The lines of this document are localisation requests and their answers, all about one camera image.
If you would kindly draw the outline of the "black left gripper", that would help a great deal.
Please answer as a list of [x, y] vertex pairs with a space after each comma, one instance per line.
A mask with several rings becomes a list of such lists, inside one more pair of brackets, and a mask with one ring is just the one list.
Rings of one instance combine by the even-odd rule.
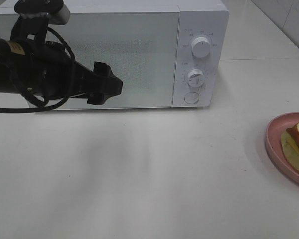
[[[27, 100], [59, 100], [81, 95], [77, 75], [94, 74], [76, 62], [63, 37], [50, 27], [51, 15], [20, 13], [11, 31], [10, 43], [17, 44], [20, 53], [12, 57], [12, 82]], [[108, 85], [88, 94], [87, 103], [103, 105], [109, 98], [122, 93], [122, 80], [102, 62], [94, 62], [93, 72]]]

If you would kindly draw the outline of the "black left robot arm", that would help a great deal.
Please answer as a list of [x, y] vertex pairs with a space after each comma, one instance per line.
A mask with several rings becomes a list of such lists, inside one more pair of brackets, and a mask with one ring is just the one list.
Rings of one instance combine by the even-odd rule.
[[10, 39], [0, 38], [0, 93], [20, 94], [38, 108], [69, 98], [102, 105], [121, 94], [123, 82], [109, 65], [95, 62], [93, 70], [84, 67], [48, 25], [47, 16], [20, 16]]

